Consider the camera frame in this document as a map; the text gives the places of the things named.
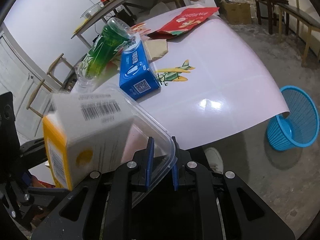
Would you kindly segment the clear plastic container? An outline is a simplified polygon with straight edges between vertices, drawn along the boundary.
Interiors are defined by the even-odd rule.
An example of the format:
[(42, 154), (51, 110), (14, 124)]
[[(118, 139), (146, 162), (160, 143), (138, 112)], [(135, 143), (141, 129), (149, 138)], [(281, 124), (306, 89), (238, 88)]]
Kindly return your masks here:
[(114, 84), (106, 84), (101, 89), (105, 93), (112, 90), (121, 94), (121, 97), (126, 100), (126, 105), (130, 107), (133, 116), (121, 162), (132, 161), (137, 151), (146, 148), (149, 137), (153, 137), (155, 141), (152, 178), (148, 190), (151, 191), (176, 163), (174, 142), (167, 130), (119, 87)]

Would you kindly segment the white yellow carton box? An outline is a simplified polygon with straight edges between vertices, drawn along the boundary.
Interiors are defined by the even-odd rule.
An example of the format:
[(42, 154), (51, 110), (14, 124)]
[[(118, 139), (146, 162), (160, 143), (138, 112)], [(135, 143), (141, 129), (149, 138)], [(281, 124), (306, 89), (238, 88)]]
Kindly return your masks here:
[(121, 165), (133, 123), (133, 107), (121, 92), (56, 93), (52, 103), (42, 121), (57, 187), (73, 190), (92, 171), (106, 173)]

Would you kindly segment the blue trash basket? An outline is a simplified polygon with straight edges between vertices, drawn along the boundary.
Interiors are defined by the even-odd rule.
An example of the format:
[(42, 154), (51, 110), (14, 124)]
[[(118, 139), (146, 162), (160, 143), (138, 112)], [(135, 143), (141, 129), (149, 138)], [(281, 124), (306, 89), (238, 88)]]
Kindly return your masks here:
[(311, 146), (319, 133), (319, 114), (312, 98), (296, 86), (280, 89), (289, 114), (271, 118), (266, 130), (269, 145), (276, 151)]

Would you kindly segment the white shoe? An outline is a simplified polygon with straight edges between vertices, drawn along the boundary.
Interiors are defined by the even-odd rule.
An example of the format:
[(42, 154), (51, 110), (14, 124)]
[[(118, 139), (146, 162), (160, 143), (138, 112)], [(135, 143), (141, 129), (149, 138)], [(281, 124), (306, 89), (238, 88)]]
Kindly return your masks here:
[(208, 164), (215, 173), (223, 174), (223, 159), (214, 147), (208, 147), (204, 150)]

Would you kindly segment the blue tissue box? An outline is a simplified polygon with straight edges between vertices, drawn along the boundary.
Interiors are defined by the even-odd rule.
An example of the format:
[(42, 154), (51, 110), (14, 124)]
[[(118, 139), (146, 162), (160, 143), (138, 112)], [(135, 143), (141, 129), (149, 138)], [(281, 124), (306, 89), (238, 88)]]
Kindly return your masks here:
[(134, 100), (160, 88), (139, 33), (132, 36), (121, 54), (119, 87)]

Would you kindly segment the white plastic tablecloth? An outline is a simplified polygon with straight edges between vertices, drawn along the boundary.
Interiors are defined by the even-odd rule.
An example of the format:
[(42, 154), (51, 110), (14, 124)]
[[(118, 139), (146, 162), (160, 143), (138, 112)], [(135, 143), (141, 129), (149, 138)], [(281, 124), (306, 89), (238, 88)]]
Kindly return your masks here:
[[(146, 27), (156, 31), (188, 8), (199, 7), (158, 15), (147, 20)], [(216, 13), (167, 44), (168, 52), (149, 62), (160, 88), (135, 102), (184, 150), (234, 135), (289, 110), (259, 57)], [(106, 84), (119, 87), (119, 72), (101, 79), (91, 93), (105, 94), (101, 89)], [(80, 93), (75, 85), (65, 94), (89, 93)]]

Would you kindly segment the wooden chair left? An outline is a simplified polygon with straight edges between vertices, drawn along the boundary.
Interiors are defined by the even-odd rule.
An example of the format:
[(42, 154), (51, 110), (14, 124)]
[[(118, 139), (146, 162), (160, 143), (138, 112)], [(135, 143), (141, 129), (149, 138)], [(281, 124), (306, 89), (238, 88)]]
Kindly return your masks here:
[[(69, 68), (69, 73), (67, 74), (66, 78), (64, 81), (60, 81), (56, 76), (55, 76), (55, 70), (56, 67), (63, 63), (65, 66)], [(43, 113), (35, 109), (32, 104), (35, 101), (37, 95), (41, 91), (42, 88), (46, 89), (48, 93), (52, 93), (53, 91), (56, 90), (66, 90), (66, 91), (71, 91), (71, 89), (75, 85), (75, 66), (72, 65), (66, 58), (65, 54), (61, 53), (48, 67), (48, 70), (46, 71), (46, 77), (44, 77), (40, 83), (36, 86), (36, 88), (33, 90), (33, 92), (30, 95), (30, 98), (27, 102), (26, 109), (31, 110), (34, 114), (39, 116), (40, 118), (43, 118), (44, 113), (46, 110), (44, 110)]]

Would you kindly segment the brown paper piece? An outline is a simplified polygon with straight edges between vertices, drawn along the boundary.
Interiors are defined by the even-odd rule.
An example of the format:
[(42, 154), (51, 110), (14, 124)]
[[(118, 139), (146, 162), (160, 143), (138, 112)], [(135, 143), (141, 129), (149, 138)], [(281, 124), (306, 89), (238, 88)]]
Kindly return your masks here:
[(146, 40), (143, 46), (149, 62), (161, 59), (168, 52), (168, 44), (165, 39)]

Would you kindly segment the green plastic bottle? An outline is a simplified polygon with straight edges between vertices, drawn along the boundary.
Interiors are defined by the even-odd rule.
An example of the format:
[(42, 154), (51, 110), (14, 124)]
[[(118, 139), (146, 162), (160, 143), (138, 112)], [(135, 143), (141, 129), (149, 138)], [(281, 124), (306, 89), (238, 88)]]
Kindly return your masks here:
[(76, 67), (78, 91), (92, 92), (107, 64), (125, 48), (133, 32), (124, 21), (112, 17), (103, 27), (92, 48)]

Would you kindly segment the red snack bag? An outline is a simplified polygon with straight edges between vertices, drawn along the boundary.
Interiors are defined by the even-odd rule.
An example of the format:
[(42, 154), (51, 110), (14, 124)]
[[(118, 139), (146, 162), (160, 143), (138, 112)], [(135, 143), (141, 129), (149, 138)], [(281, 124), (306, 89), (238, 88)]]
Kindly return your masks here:
[(172, 39), (191, 31), (219, 11), (219, 7), (199, 7), (183, 10), (160, 29), (148, 34), (151, 39)]

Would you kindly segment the cardboard box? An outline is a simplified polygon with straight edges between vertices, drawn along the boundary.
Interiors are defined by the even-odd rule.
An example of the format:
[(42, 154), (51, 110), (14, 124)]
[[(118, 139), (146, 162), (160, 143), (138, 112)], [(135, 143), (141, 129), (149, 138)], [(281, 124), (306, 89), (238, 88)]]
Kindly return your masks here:
[(233, 25), (252, 23), (249, 3), (222, 2), (221, 13)]

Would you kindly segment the dark wooden stool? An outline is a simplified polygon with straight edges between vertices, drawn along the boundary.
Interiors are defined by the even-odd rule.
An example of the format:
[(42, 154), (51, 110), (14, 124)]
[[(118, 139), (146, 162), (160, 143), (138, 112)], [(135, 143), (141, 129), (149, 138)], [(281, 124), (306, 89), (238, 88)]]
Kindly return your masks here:
[[(273, 34), (273, 26), (277, 25), (277, 16), (273, 12), (276, 5), (279, 3), (288, 4), (288, 0), (254, 0), (257, 11), (258, 24), (262, 25), (262, 19), (268, 20), (268, 33)], [(260, 3), (267, 6), (267, 17), (261, 15)]]

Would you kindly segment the wooden chair dark seat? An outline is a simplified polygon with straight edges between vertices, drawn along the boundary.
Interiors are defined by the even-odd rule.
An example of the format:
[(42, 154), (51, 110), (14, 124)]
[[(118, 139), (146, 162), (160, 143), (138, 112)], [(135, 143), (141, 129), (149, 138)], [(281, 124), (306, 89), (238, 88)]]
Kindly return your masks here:
[(319, 14), (311, 0), (288, 0), (289, 4), (280, 5), (279, 10), (284, 16), (286, 28), (291, 29), (297, 38), (305, 42), (302, 54), (302, 66), (306, 67), (309, 51), (319, 59)]

